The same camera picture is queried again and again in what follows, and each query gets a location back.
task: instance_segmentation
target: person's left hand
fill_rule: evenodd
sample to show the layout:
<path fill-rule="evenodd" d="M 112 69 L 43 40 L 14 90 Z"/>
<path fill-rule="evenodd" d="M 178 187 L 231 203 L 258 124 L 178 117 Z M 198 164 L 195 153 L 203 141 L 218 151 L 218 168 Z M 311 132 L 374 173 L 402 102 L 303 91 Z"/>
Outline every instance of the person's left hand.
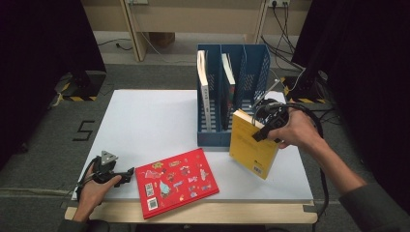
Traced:
<path fill-rule="evenodd" d="M 90 166 L 85 176 L 90 176 L 92 171 L 93 165 Z M 73 220 L 80 222 L 87 221 L 94 209 L 103 202 L 103 198 L 109 189 L 115 186 L 120 180 L 121 176 L 118 175 L 104 184 L 99 184 L 94 180 L 87 182 L 81 191 L 81 198 L 79 199 L 78 208 L 73 216 Z"/>

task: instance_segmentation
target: black sleeve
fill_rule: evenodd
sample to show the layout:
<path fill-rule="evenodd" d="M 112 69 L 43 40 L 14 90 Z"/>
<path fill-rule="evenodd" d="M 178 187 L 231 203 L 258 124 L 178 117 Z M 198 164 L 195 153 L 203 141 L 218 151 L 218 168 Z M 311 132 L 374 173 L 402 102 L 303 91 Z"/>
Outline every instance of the black sleeve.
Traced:
<path fill-rule="evenodd" d="M 58 232 L 86 232 L 88 224 L 64 219 L 58 227 Z"/>
<path fill-rule="evenodd" d="M 362 231 L 410 231 L 410 217 L 377 184 L 350 191 L 339 201 Z"/>

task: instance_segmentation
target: red book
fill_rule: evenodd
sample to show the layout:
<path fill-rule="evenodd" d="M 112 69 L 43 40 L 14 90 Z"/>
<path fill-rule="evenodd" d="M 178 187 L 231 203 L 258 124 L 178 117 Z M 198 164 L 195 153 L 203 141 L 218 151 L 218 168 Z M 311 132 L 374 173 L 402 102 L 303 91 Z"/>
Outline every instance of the red book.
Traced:
<path fill-rule="evenodd" d="M 136 167 L 144 219 L 220 192 L 201 148 Z"/>

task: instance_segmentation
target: book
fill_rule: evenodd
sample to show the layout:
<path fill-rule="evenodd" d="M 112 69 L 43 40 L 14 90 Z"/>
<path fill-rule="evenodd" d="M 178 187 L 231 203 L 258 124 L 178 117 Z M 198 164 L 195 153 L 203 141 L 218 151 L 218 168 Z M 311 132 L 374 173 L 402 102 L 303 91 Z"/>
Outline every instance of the book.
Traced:
<path fill-rule="evenodd" d="M 224 130 L 228 130 L 235 96 L 235 77 L 233 75 L 229 54 L 223 53 L 221 60 L 223 66 L 223 89 L 220 98 L 220 118 L 222 128 Z"/>
<path fill-rule="evenodd" d="M 271 166 L 278 153 L 278 144 L 272 140 L 257 142 L 252 135 L 263 128 L 242 109 L 232 115 L 232 132 L 229 156 L 262 179 L 268 177 Z"/>
<path fill-rule="evenodd" d="M 205 117 L 206 131 L 212 130 L 211 124 L 211 104 L 209 96 L 208 78 L 206 74 L 206 51 L 197 51 L 196 68 L 198 69 L 199 85 L 201 89 L 203 112 Z"/>
<path fill-rule="evenodd" d="M 144 219 L 220 192 L 202 148 L 135 169 Z"/>

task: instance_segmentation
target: gray carpet floor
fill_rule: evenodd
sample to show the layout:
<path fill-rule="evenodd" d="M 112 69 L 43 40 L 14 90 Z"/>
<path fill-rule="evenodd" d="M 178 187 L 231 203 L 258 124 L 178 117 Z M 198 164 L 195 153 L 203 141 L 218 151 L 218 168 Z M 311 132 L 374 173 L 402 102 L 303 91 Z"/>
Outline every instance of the gray carpet floor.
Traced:
<path fill-rule="evenodd" d="M 0 231 L 56 231 L 86 161 L 94 138 L 116 89 L 195 89 L 195 66 L 106 65 L 107 77 L 96 101 L 61 101 L 49 109 L 27 141 L 28 151 L 13 155 L 0 172 Z M 291 72 L 277 70 L 277 74 Z M 329 109 L 330 103 L 309 103 L 310 109 Z M 87 133 L 77 132 L 81 123 Z M 323 120 L 325 139 L 348 165 L 367 181 L 371 173 L 361 163 L 348 132 L 336 111 Z M 307 178 L 317 207 L 323 190 L 317 164 L 301 151 Z M 330 206 L 317 224 L 317 231 L 359 231 L 337 201 L 329 183 Z M 275 225 L 289 231 L 311 231 L 304 224 Z M 111 231 L 129 231 L 126 224 L 112 224 Z"/>

